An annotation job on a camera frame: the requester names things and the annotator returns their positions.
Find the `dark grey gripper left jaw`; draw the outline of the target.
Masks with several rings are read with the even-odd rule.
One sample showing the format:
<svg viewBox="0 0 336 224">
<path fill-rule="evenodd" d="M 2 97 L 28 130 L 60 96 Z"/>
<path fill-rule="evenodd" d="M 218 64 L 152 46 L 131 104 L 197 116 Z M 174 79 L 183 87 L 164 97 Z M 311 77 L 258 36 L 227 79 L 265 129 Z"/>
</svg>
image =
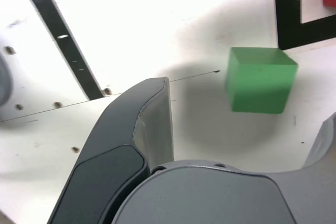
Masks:
<svg viewBox="0 0 336 224">
<path fill-rule="evenodd" d="M 168 78 L 146 79 L 102 112 L 50 215 L 49 223 L 111 223 L 128 195 L 171 162 Z"/>
</svg>

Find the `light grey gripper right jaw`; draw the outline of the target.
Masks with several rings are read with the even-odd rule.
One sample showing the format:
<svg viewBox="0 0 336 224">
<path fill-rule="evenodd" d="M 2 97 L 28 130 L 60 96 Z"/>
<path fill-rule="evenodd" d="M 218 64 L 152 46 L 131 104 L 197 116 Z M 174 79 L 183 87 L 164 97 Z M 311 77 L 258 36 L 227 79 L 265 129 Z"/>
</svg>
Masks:
<svg viewBox="0 0 336 224">
<path fill-rule="evenodd" d="M 114 223 L 335 223 L 335 116 L 304 165 L 252 173 L 213 162 L 172 162 L 124 201 Z"/>
</svg>

